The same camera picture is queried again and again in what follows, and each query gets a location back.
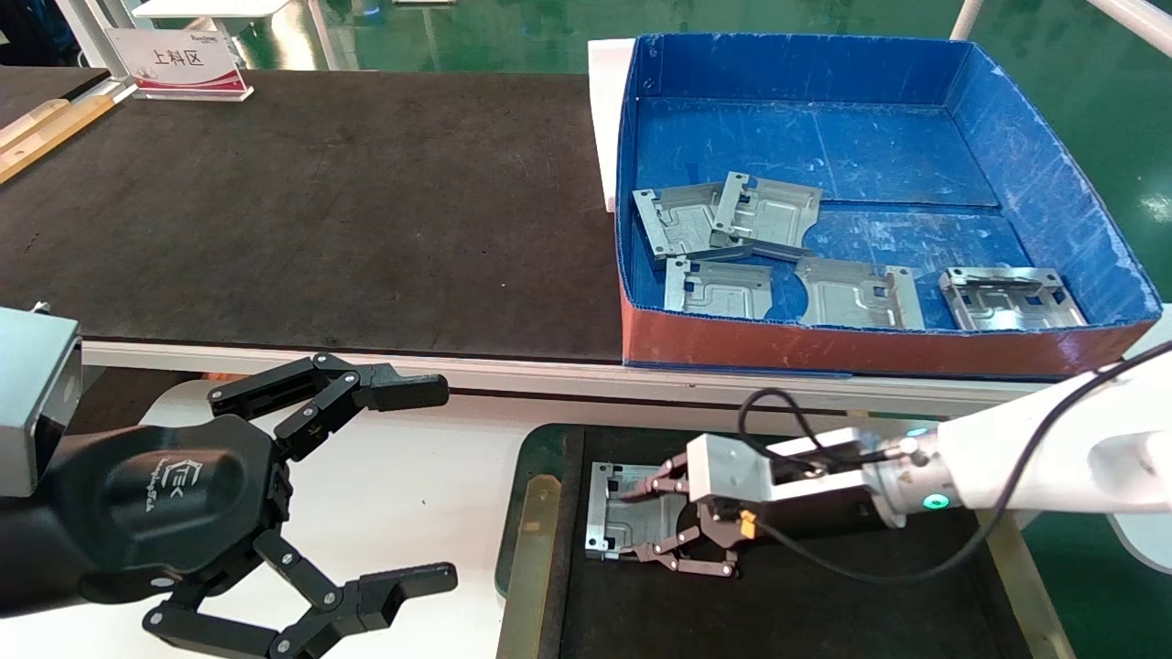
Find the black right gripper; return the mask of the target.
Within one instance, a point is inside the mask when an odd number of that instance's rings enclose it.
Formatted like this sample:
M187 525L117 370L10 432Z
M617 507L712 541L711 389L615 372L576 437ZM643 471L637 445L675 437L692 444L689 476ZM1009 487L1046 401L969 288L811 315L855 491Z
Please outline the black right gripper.
M626 491L626 500L665 492L688 495L687 464L686 453L666 458L656 471ZM699 523L700 528L687 528L669 538L633 544L632 558L657 563L677 573L735 578L738 553L732 548L765 538L757 523L798 541L884 530L883 516L866 492L823 492L774 503L718 500L699 504Z

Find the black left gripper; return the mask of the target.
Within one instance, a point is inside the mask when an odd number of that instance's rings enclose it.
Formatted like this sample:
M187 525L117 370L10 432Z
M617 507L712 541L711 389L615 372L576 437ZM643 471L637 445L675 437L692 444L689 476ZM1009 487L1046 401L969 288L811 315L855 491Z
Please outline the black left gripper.
M440 374L406 376L391 364L318 353L213 389L207 401L220 417L209 422L64 439L41 482L47 538L71 551L55 571L81 600L143 600L180 587L142 621L176 648L322 658L346 637L390 627L410 598L452 591L458 575L442 562L339 587L268 531L289 517L293 488L282 458L306 458L361 412L442 407L449 399ZM245 421L289 407L297 413L275 426L275 442ZM210 590L222 595L260 558L307 602L297 621L273 630L200 612Z

